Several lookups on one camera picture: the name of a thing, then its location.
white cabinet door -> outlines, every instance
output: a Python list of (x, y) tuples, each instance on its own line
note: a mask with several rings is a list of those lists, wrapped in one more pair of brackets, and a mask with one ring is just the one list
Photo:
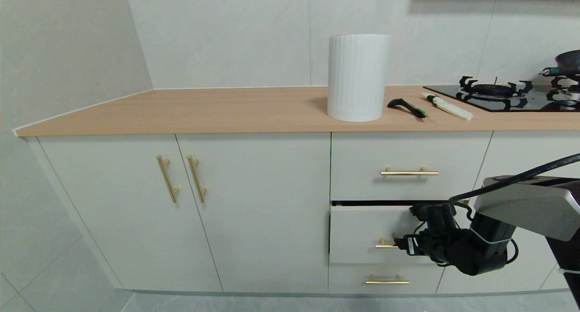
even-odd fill
[(178, 135), (225, 292), (327, 291), (330, 134)]
[[(222, 291), (174, 135), (64, 136), (41, 145), (128, 289)], [(156, 156), (166, 166), (173, 203)]]
[[(580, 132), (493, 132), (477, 178), (479, 188), (491, 176), (513, 175), (580, 151)], [(580, 163), (545, 173), (546, 176), (580, 177)], [(462, 227), (469, 222), (465, 210), (458, 208), (457, 221)], [(516, 229), (513, 238), (519, 257), (504, 268), (471, 277), (454, 267), (445, 268), (437, 293), (476, 293), (536, 291), (548, 277), (556, 260), (543, 236)], [(508, 256), (513, 246), (507, 246)]]

pan handle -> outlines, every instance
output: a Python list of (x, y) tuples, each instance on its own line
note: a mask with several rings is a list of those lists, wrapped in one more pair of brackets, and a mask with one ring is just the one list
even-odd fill
[(562, 71), (559, 68), (544, 68), (542, 72), (540, 72), (539, 74), (545, 77), (566, 75), (565, 73), (562, 73)]

black pan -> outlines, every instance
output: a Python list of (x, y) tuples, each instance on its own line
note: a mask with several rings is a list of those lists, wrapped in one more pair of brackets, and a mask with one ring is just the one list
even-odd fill
[(568, 51), (556, 56), (556, 64), (560, 72), (565, 74), (580, 73), (580, 50)]
[(556, 56), (557, 68), (544, 68), (543, 76), (566, 76), (580, 82), (580, 50), (573, 50)]

white label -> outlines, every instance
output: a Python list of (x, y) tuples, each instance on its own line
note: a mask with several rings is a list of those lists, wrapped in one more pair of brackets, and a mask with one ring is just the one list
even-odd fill
[(409, 253), (415, 255), (415, 247), (413, 246), (413, 239), (411, 237), (406, 238), (409, 242)]

robotic arm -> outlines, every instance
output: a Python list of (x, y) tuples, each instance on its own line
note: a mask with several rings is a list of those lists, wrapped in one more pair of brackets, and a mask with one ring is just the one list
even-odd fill
[[(580, 153), (514, 176), (486, 178), (484, 186), (449, 199), (448, 203), (417, 204), (410, 208), (423, 221), (412, 234), (395, 244), (410, 256), (429, 256), (439, 266), (455, 266), (467, 275), (503, 268), (516, 260), (512, 239), (516, 227), (546, 237), (580, 306), (580, 180), (538, 176), (548, 170), (580, 161)], [(476, 213), (460, 200), (477, 196)], [(456, 207), (468, 211), (469, 229), (455, 221)], [(417, 233), (427, 223), (426, 229)], [(508, 244), (514, 254), (508, 259)]]

